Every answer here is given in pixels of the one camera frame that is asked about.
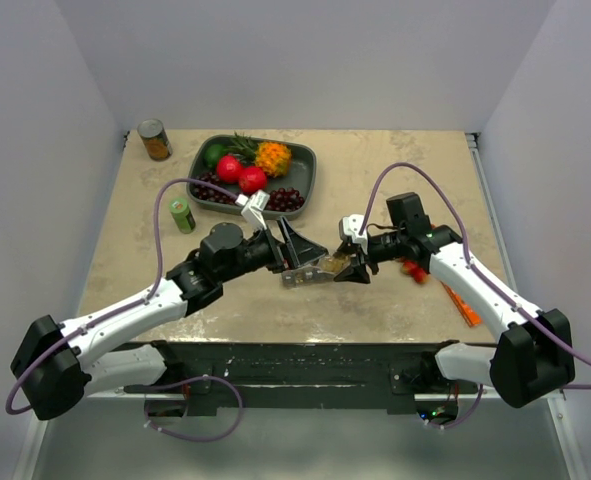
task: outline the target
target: white bracket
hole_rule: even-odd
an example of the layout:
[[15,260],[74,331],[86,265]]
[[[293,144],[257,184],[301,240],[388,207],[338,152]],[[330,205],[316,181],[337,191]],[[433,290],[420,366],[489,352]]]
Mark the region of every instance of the white bracket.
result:
[[242,207],[242,217],[253,227],[253,230],[266,230],[266,222],[262,212],[270,195],[263,190],[258,190],[250,198],[239,195],[235,203]]
[[84,395],[115,390],[127,385],[151,385],[159,380],[165,371],[164,358],[151,345],[110,352],[84,370],[93,377],[84,387]]
[[437,352],[435,360],[444,378],[492,385],[490,369],[494,356],[495,348],[493,347],[475,347],[465,343],[455,343]]
[[362,234],[359,233],[359,229],[364,223],[364,215],[350,215],[343,217],[339,224],[339,237],[342,241],[350,241],[355,245],[359,245],[364,252],[364,255],[368,254],[368,234],[366,229]]

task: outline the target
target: beige table surface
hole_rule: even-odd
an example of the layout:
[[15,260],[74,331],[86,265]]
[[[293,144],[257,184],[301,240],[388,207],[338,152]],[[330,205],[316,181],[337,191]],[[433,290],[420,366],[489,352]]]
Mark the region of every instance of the beige table surface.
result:
[[[131,132],[115,183],[82,301],[91,313],[147,287],[155,274],[152,211],[155,195],[168,180],[185,177],[204,140],[221,130],[170,130],[174,153],[165,162],[148,158]],[[466,138],[461,132],[250,130],[246,134],[301,143],[317,155],[317,180],[307,210],[294,227],[330,251],[339,245],[338,221],[363,213],[378,174],[394,161],[425,169],[445,190],[469,231],[471,250],[505,278]],[[434,224],[455,222],[431,187],[410,170],[391,172],[382,183],[371,221],[388,223],[385,199],[417,192]],[[250,229],[241,217],[194,207],[197,229],[188,235],[168,211],[171,187],[160,214],[164,271],[197,248],[209,229],[222,221]],[[276,230],[274,222],[269,222]],[[224,297],[208,308],[151,330],[139,340],[239,342],[439,342],[445,339],[490,341],[484,327],[469,328],[444,291],[431,279],[417,285],[399,264],[380,265],[370,285],[351,283],[285,290],[280,277],[266,270],[225,284]]]

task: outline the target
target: grape bunch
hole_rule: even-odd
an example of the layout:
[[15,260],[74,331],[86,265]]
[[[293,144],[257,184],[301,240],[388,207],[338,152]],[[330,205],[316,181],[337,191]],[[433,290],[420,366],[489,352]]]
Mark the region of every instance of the grape bunch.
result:
[[299,190],[292,187],[280,188],[270,193],[270,199],[266,204],[266,210],[274,212],[294,212],[304,205],[304,197],[299,194]]
[[[212,183],[213,185],[217,185],[218,187],[221,187],[223,185],[222,181],[219,179],[217,174],[213,172],[202,173],[197,177],[197,180]],[[208,200],[209,202],[223,203],[224,205],[235,204],[235,200],[233,200],[231,197],[229,197],[228,195],[224,195],[223,193],[217,192],[212,188],[203,187],[201,185],[195,184],[191,184],[189,188],[191,193],[200,200]]]

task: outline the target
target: spiky orange fruit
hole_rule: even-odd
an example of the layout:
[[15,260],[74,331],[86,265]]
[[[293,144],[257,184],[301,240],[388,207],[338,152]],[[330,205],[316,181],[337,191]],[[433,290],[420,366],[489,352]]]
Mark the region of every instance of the spiky orange fruit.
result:
[[269,177],[283,177],[291,166],[292,153],[286,145],[262,142],[255,152],[255,165]]

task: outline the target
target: tin can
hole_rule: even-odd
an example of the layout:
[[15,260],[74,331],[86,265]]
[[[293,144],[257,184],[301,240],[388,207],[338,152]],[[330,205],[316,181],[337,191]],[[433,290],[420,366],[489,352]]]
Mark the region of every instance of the tin can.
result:
[[191,208],[188,206],[187,199],[181,197],[173,199],[170,210],[180,232],[191,233],[195,230],[195,217],[193,217]]
[[156,118],[144,120],[140,123],[137,127],[137,133],[144,142],[148,156],[153,160],[157,162],[166,160],[173,153],[164,125]]

